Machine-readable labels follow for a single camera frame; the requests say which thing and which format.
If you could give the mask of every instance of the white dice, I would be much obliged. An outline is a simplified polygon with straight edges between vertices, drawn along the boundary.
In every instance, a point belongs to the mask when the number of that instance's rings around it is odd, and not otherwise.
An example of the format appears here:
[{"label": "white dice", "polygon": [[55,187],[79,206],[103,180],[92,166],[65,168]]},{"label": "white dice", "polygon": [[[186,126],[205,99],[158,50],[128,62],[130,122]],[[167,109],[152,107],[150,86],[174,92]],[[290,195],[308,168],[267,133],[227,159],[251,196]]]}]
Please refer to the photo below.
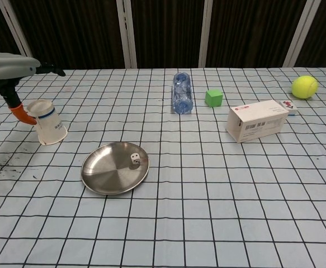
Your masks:
[{"label": "white dice", "polygon": [[136,152],[130,155],[130,160],[133,165],[140,165],[140,157]]},{"label": "white dice", "polygon": [[282,105],[284,109],[286,109],[289,112],[288,113],[289,116],[294,116],[298,113],[298,109],[296,105],[294,105],[293,102],[290,100],[281,100],[280,105]]}]

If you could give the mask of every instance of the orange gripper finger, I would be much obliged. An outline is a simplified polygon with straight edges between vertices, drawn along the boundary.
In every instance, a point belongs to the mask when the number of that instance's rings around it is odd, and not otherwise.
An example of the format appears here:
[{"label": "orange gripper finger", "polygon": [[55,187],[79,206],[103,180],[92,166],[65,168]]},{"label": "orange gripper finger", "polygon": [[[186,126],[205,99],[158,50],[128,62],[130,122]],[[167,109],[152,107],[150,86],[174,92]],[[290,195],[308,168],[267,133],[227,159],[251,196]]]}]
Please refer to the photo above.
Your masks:
[{"label": "orange gripper finger", "polygon": [[36,119],[34,119],[32,116],[29,116],[26,111],[23,109],[22,103],[17,106],[16,108],[10,108],[11,112],[18,120],[20,120],[23,123],[29,124],[29,125],[35,125],[37,124]]}]

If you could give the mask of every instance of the white box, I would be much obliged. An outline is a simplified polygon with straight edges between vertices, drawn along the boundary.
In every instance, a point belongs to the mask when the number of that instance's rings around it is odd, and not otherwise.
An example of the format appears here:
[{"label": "white box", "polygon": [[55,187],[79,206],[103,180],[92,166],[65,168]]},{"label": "white box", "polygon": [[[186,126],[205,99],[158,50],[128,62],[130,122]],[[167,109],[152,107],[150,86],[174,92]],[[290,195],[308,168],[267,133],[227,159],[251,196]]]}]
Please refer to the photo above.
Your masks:
[{"label": "white box", "polygon": [[295,116],[298,113],[296,105],[290,100],[280,100],[280,105],[289,112],[289,116]]},{"label": "white box", "polygon": [[274,100],[231,107],[226,130],[244,142],[281,131],[288,111]]}]

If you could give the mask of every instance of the plate rim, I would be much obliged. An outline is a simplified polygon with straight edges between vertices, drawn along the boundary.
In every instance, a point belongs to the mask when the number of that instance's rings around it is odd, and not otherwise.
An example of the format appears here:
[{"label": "plate rim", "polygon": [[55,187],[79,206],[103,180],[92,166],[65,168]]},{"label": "plate rim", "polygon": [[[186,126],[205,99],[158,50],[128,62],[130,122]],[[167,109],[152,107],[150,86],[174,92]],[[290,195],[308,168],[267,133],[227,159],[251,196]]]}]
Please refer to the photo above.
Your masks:
[{"label": "plate rim", "polygon": [[[128,143],[129,145],[133,145],[133,146],[136,146],[136,147],[139,147],[140,149],[142,149],[144,152],[145,152],[145,154],[146,154],[146,156],[147,156],[147,159],[148,159],[148,168],[147,168],[147,171],[145,172],[145,174],[144,174],[144,176],[142,177],[142,179],[141,180],[139,180],[136,184],[134,184],[132,187],[130,187],[130,188],[128,188],[128,189],[126,189],[126,190],[124,190],[124,191],[122,191],[122,192],[119,192],[119,193],[101,193],[101,192],[98,192],[98,191],[96,191],[96,190],[93,190],[91,187],[89,187],[87,184],[86,184],[86,182],[84,181],[84,179],[83,179],[83,167],[84,167],[84,164],[86,163],[86,161],[87,161],[87,159],[93,154],[93,153],[95,153],[97,150],[99,150],[100,148],[103,148],[103,147],[106,147],[106,146],[108,146],[108,145],[112,145],[112,144],[115,144],[115,143]],[[140,147],[140,146],[138,146],[138,145],[136,145],[136,144],[134,144],[134,143],[131,143],[131,142],[126,142],[126,141],[117,141],[117,142],[109,142],[109,143],[107,143],[107,144],[104,144],[104,145],[102,145],[102,146],[100,146],[100,147],[98,147],[98,148],[96,148],[94,151],[92,151],[89,155],[87,155],[87,157],[85,158],[85,160],[83,161],[83,164],[82,164],[82,166],[81,166],[81,181],[83,182],[83,184],[84,184],[84,186],[85,187],[87,187],[89,190],[91,190],[92,192],[94,192],[94,193],[97,193],[97,194],[101,194],[101,195],[118,195],[118,194],[124,194],[124,193],[126,193],[126,192],[128,192],[128,191],[130,191],[130,190],[132,190],[132,189],[134,189],[135,187],[137,187],[146,177],[147,177],[147,175],[148,175],[148,172],[149,172],[149,168],[150,168],[150,160],[149,160],[149,155],[148,155],[148,153],[142,148],[142,147]]]}]

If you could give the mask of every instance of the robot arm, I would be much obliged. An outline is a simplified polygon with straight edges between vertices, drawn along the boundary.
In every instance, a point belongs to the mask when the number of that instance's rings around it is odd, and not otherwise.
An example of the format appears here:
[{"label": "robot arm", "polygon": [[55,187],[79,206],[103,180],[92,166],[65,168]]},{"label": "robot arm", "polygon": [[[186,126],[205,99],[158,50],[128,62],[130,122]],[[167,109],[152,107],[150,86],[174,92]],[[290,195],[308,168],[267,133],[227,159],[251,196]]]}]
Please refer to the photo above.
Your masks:
[{"label": "robot arm", "polygon": [[0,53],[0,95],[4,98],[11,112],[23,123],[35,125],[36,120],[29,116],[15,91],[21,78],[34,74],[65,73],[53,64],[41,64],[34,58],[10,53]]}]

